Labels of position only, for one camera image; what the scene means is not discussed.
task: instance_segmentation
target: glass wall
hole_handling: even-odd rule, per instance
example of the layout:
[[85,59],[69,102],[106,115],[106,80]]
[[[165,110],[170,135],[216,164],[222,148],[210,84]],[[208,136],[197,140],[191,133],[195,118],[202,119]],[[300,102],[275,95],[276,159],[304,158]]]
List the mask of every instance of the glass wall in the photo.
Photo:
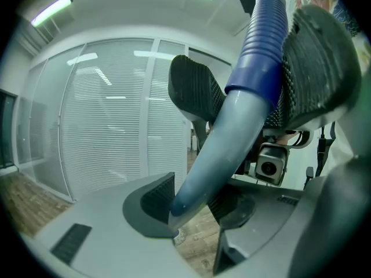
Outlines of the glass wall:
[[175,172],[176,192],[187,174],[186,119],[169,98],[168,82],[172,58],[184,54],[184,48],[181,44],[160,41],[148,106],[148,172],[149,175]]
[[40,148],[30,150],[30,116],[32,100],[34,99],[36,85],[39,81],[40,74],[45,65],[42,62],[32,68],[19,95],[19,108],[17,113],[17,154],[19,161],[19,170],[27,175],[30,179],[35,180],[34,169],[32,168],[31,158],[41,158]]
[[48,60],[39,77],[30,115],[32,168],[38,182],[69,196],[59,154],[59,114],[64,89],[82,46]]
[[141,177],[140,152],[147,150],[139,147],[140,108],[152,43],[91,43],[77,60],[60,123],[64,174],[73,199]]

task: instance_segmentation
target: blue hose cuff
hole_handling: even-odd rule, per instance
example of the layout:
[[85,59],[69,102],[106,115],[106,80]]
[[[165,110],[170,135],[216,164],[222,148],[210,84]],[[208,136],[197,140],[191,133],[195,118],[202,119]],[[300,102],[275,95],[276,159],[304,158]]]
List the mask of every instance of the blue hose cuff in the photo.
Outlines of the blue hose cuff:
[[285,0],[256,0],[237,65],[225,93],[254,92],[277,107],[282,90],[282,46],[288,34]]

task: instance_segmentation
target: black cable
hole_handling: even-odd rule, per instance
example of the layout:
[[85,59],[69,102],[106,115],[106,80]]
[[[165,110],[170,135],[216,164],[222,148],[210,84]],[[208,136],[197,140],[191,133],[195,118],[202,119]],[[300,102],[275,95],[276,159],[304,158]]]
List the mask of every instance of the black cable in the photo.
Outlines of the black cable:
[[299,143],[299,141],[301,140],[301,136],[302,136],[302,132],[299,132],[299,137],[292,146],[296,146]]
[[336,134],[335,134],[335,122],[331,124],[331,129],[330,129],[330,136],[331,139],[336,139]]
[[321,128],[321,136],[318,140],[317,146],[317,170],[315,176],[318,177],[321,175],[322,169],[324,167],[323,159],[325,157],[326,151],[326,138],[325,138],[325,128]]

